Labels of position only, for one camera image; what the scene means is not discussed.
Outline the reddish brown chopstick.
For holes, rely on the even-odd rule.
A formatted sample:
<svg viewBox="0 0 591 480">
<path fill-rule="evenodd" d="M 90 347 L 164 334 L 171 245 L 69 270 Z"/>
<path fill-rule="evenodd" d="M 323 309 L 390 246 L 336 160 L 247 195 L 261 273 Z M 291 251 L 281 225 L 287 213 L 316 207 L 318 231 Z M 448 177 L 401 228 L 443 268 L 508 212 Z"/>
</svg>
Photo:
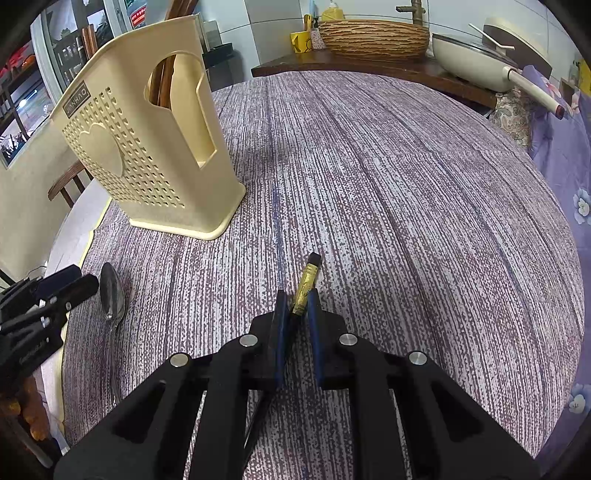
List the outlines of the reddish brown chopstick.
<svg viewBox="0 0 591 480">
<path fill-rule="evenodd" d="M 149 101 L 156 106 L 171 108 L 171 82 L 174 73 L 175 56 L 160 61 L 150 77 Z"/>
</svg>

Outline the wooden chair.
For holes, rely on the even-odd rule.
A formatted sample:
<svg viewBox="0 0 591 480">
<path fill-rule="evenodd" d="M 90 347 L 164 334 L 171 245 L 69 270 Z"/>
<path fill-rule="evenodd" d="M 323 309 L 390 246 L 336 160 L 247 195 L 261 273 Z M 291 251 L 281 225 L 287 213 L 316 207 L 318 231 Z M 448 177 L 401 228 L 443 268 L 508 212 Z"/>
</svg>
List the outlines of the wooden chair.
<svg viewBox="0 0 591 480">
<path fill-rule="evenodd" d="M 82 194 L 85 191 L 85 186 L 80 178 L 80 175 L 84 173 L 89 181 L 94 179 L 91 172 L 83 165 L 79 160 L 74 162 L 50 187 L 47 192 L 47 198 L 49 201 L 53 201 L 58 195 L 60 195 L 67 206 L 72 209 L 74 206 L 74 200 L 68 193 L 67 185 L 71 182 L 74 183 L 78 192 Z"/>
</svg>

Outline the window frame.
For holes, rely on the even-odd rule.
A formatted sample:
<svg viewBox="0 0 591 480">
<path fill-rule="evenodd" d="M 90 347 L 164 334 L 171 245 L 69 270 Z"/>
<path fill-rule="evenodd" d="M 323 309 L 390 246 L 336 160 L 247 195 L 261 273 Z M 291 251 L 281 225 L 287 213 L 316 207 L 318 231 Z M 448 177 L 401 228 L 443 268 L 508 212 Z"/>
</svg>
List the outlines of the window frame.
<svg viewBox="0 0 591 480">
<path fill-rule="evenodd" d="M 145 25 L 145 1 L 60 0 L 30 26 L 41 77 L 56 102 L 90 55 L 113 38 Z"/>
</svg>

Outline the purple striped tablecloth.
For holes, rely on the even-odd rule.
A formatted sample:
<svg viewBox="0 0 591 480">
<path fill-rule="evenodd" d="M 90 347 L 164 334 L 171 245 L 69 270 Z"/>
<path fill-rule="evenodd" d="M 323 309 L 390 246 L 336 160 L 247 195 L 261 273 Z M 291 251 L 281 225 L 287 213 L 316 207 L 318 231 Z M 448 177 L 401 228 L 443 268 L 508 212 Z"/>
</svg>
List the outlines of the purple striped tablecloth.
<svg viewBox="0 0 591 480">
<path fill-rule="evenodd" d="M 109 388 L 97 293 L 66 313 L 57 479 L 587 478 L 577 433 L 544 472 L 584 338 L 569 222 L 530 155 L 423 85 L 287 72 L 213 96 L 245 197 L 197 240 L 130 224 L 113 200 L 83 276 L 116 270 L 126 314 Z M 315 378 L 308 305 L 284 384 L 266 343 L 311 252 L 331 335 Z"/>
</svg>

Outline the woven basin sink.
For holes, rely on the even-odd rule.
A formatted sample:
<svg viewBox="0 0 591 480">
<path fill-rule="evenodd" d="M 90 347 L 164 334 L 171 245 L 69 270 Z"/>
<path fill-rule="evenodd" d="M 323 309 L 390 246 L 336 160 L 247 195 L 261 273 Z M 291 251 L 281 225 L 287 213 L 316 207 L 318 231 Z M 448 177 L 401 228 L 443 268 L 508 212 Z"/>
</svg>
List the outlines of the woven basin sink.
<svg viewBox="0 0 591 480">
<path fill-rule="evenodd" d="M 428 28 L 386 20 L 334 20 L 318 27 L 333 54 L 368 60 L 401 61 L 425 55 Z"/>
</svg>

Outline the beige cloth cover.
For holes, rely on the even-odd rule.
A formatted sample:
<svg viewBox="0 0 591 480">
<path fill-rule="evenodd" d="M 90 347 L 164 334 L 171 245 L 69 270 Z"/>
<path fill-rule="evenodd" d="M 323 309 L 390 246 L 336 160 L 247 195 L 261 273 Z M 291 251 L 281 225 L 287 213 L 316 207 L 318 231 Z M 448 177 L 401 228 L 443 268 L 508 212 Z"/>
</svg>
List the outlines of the beige cloth cover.
<svg viewBox="0 0 591 480">
<path fill-rule="evenodd" d="M 76 161 L 62 133 L 45 123 L 17 158 L 1 167 L 1 269 L 12 279 L 47 261 L 70 211 L 62 196 L 49 200 L 48 191 Z"/>
</svg>

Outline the white cooking pot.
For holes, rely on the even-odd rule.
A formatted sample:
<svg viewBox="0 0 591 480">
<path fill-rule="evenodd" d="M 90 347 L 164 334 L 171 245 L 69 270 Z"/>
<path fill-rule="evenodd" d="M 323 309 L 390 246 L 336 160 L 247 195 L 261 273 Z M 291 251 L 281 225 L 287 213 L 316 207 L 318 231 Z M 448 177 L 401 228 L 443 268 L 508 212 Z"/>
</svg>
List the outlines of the white cooking pot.
<svg viewBox="0 0 591 480">
<path fill-rule="evenodd" d="M 432 34 L 435 59 L 449 73 L 484 89 L 505 93 L 517 87 L 562 119 L 565 108 L 540 86 L 528 80 L 519 66 L 507 56 L 513 45 L 504 45 L 473 24 L 471 28 L 494 44 L 494 48 L 459 37 Z"/>
</svg>

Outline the beige plastic utensil holder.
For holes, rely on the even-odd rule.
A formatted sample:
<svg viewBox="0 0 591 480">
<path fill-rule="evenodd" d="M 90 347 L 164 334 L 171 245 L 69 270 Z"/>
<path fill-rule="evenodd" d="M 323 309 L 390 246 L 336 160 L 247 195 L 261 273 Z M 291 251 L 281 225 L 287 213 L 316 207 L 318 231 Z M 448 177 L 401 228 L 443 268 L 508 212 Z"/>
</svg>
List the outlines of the beige plastic utensil holder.
<svg viewBox="0 0 591 480">
<path fill-rule="evenodd" d="M 149 86 L 153 69 L 172 55 L 167 109 L 149 101 Z M 50 120 L 133 226 L 212 240 L 245 197 L 215 111 L 197 16 L 106 43 Z"/>
</svg>

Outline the steel spoon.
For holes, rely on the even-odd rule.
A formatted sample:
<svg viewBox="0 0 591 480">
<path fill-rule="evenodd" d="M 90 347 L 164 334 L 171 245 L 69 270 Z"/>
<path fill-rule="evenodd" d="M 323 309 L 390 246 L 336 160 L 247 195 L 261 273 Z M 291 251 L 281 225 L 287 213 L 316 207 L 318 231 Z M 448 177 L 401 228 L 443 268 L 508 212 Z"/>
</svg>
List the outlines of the steel spoon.
<svg viewBox="0 0 591 480">
<path fill-rule="evenodd" d="M 109 388 L 115 403 L 122 400 L 120 379 L 116 371 L 116 343 L 119 327 L 126 314 L 126 298 L 119 276 L 111 263 L 105 262 L 99 280 L 100 302 L 108 324 L 107 357 L 109 366 Z"/>
</svg>

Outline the yellow mug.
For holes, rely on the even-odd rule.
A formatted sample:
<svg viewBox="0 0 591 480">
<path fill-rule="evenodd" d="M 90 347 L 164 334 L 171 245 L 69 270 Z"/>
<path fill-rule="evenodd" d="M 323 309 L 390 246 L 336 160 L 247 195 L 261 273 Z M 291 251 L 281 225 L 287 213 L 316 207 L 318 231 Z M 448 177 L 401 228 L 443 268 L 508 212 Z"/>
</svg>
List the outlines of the yellow mug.
<svg viewBox="0 0 591 480">
<path fill-rule="evenodd" d="M 290 45 L 294 53 L 301 54 L 314 50 L 311 41 L 311 31 L 301 31 L 290 33 Z"/>
</svg>

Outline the dark wooden counter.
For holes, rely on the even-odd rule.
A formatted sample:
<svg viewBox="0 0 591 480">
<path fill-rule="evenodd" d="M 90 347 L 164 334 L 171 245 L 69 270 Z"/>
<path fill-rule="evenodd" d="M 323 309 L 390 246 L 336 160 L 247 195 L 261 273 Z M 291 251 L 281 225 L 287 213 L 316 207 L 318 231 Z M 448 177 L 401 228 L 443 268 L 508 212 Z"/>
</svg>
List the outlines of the dark wooden counter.
<svg viewBox="0 0 591 480">
<path fill-rule="evenodd" d="M 428 86 L 467 105 L 495 109 L 497 96 L 459 79 L 429 57 L 419 60 L 384 61 L 364 60 L 333 54 L 329 50 L 291 53 L 252 68 L 253 77 L 270 76 L 290 71 L 351 71 L 383 75 Z"/>
</svg>

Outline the purple floral cloth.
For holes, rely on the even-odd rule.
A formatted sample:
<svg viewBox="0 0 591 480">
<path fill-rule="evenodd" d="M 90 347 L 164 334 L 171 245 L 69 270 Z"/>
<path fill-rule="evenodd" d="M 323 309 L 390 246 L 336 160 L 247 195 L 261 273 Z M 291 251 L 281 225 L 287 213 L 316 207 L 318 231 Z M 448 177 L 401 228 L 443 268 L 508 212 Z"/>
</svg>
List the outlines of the purple floral cloth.
<svg viewBox="0 0 591 480">
<path fill-rule="evenodd" d="M 525 92 L 514 89 L 497 100 L 489 119 L 528 154 L 559 201 L 572 231 L 584 286 L 584 338 L 575 355 L 577 371 L 564 410 L 538 454 L 550 470 L 590 414 L 590 96 L 577 91 L 570 100 L 534 66 L 523 76 L 553 97 L 565 110 L 556 118 Z"/>
</svg>

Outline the black gold decorated chopstick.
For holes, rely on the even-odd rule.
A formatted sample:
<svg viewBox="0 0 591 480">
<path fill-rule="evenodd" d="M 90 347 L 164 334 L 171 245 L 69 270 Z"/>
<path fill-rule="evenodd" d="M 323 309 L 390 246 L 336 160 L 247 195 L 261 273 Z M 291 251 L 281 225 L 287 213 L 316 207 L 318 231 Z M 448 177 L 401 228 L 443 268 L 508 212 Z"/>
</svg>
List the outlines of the black gold decorated chopstick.
<svg viewBox="0 0 591 480">
<path fill-rule="evenodd" d="M 301 274 L 301 279 L 297 286 L 297 292 L 294 295 L 293 306 L 290 308 L 287 320 L 283 322 L 283 347 L 280 349 L 280 353 L 283 354 L 281 374 L 284 373 L 284 366 L 287 363 L 287 359 L 290 357 L 291 349 L 293 349 L 297 330 L 301 325 L 301 320 L 304 319 L 305 311 L 307 311 L 308 292 L 310 292 L 311 288 L 315 286 L 315 280 L 318 278 L 318 272 L 320 272 L 321 266 L 321 255 L 311 252 L 308 256 L 307 264 L 305 264 L 303 274 Z M 245 433 L 245 446 L 243 446 L 242 450 L 242 469 L 245 469 L 247 463 L 249 463 L 250 457 L 252 457 L 253 450 L 256 447 L 256 441 L 259 439 L 259 434 L 263 430 L 266 414 L 270 410 L 270 405 L 273 402 L 274 396 L 280 391 L 283 384 L 284 377 L 281 377 L 276 387 L 263 390 L 259 401 L 256 403 L 256 409 L 254 410 L 252 419 L 250 420 Z"/>
</svg>

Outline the yellow soap bottle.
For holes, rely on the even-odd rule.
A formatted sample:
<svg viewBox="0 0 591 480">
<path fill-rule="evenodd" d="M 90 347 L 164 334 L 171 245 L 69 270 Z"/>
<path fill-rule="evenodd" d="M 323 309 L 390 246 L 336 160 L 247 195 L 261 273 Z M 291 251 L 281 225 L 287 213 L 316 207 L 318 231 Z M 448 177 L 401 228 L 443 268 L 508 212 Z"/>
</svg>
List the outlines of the yellow soap bottle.
<svg viewBox="0 0 591 480">
<path fill-rule="evenodd" d="M 325 9 L 321 15 L 322 22 L 339 21 L 343 19 L 345 19 L 345 14 L 335 1 L 329 2 L 329 7 Z"/>
</svg>

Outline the bronze faucet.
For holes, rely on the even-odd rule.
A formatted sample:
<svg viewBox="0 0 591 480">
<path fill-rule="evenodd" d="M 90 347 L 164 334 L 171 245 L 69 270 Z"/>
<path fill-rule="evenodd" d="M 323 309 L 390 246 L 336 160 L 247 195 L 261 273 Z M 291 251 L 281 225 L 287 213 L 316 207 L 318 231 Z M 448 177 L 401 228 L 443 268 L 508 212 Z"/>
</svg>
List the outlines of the bronze faucet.
<svg viewBox="0 0 591 480">
<path fill-rule="evenodd" d="M 400 13 L 411 13 L 414 25 L 423 26 L 426 9 L 422 0 L 411 0 L 409 5 L 398 5 L 396 10 Z"/>
</svg>

